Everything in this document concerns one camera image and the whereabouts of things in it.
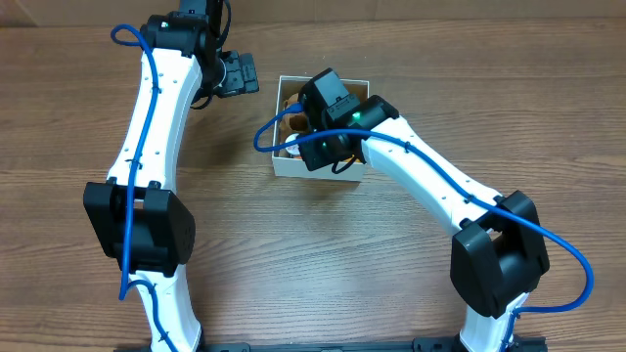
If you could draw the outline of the brown plush capybara toy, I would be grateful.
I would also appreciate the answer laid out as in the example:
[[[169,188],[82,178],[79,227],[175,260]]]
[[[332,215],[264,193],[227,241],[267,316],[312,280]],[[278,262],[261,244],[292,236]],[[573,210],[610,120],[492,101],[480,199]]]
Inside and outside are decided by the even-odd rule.
[[[298,102],[298,94],[292,94],[283,101],[282,110],[286,110]],[[283,116],[279,125],[281,142],[283,143],[288,136],[296,133],[307,133],[309,131],[307,117],[303,112],[287,113]]]

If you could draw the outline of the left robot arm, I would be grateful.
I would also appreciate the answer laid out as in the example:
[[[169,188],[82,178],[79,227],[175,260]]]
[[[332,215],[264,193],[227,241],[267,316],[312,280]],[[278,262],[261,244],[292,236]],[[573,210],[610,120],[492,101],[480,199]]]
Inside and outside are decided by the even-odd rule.
[[[104,254],[120,269],[118,298],[137,290],[151,330],[150,351],[203,351],[187,279],[196,222],[177,196],[177,161],[191,110],[213,98],[259,89],[253,57],[226,51],[232,6],[187,0],[140,28],[126,46],[142,51],[141,82],[125,140],[103,183],[87,183],[83,205]]]

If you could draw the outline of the white cardboard box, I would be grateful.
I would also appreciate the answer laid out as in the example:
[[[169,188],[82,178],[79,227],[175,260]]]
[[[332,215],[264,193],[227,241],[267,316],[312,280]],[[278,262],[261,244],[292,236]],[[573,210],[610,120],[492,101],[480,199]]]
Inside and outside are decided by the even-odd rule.
[[[281,112],[285,108],[285,101],[293,94],[297,95],[309,79],[309,76],[281,75],[278,83],[276,112]],[[370,96],[368,80],[342,79],[342,83],[349,93],[355,94],[361,101],[365,101]],[[285,150],[272,152],[271,159],[275,175],[279,177],[361,182],[367,169],[365,164],[356,161],[340,174],[334,174],[330,165],[310,172],[301,158],[290,157]]]

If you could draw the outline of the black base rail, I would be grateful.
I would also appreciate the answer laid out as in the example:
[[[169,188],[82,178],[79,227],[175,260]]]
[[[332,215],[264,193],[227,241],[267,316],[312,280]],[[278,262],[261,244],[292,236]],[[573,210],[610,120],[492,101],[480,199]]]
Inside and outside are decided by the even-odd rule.
[[[150,347],[115,349],[115,352],[148,352]],[[325,343],[325,344],[282,344],[249,345],[247,343],[208,344],[198,351],[206,352],[451,352],[466,351],[460,339],[455,337],[420,337],[403,342],[371,343]],[[547,352],[545,337],[514,337],[507,351]]]

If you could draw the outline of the small wooden rattle drum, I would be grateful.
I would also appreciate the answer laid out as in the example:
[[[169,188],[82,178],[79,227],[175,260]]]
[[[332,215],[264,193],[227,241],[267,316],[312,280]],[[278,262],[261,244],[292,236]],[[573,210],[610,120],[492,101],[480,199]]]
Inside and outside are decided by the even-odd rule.
[[[295,141],[297,138],[299,137],[298,133],[293,133],[290,134],[286,140],[285,143],[288,144],[290,142]],[[289,158],[301,158],[301,154],[300,154],[300,150],[299,150],[299,145],[298,144],[293,144],[290,145],[288,147],[285,148],[286,154]]]

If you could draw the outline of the yellow rubber toy animal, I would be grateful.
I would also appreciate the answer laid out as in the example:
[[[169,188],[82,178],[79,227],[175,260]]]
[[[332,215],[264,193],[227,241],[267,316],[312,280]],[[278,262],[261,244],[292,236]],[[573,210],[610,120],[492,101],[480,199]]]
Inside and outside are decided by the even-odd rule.
[[[356,155],[356,154],[354,154],[353,156],[345,159],[343,162],[344,163],[352,162],[352,163],[355,163],[355,164],[363,164],[363,161],[361,160],[361,158],[358,155]]]

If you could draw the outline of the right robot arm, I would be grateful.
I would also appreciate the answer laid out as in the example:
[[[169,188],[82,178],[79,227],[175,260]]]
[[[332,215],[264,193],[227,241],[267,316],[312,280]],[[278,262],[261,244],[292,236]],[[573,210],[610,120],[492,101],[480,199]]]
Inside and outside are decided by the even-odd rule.
[[[450,278],[467,303],[457,338],[461,351],[510,351],[514,309],[521,307],[550,262],[544,238],[508,211],[537,224],[532,200],[483,186],[429,147],[380,96],[361,100],[330,68],[298,93],[309,137],[300,154],[310,171],[357,158],[403,186],[451,237]]]

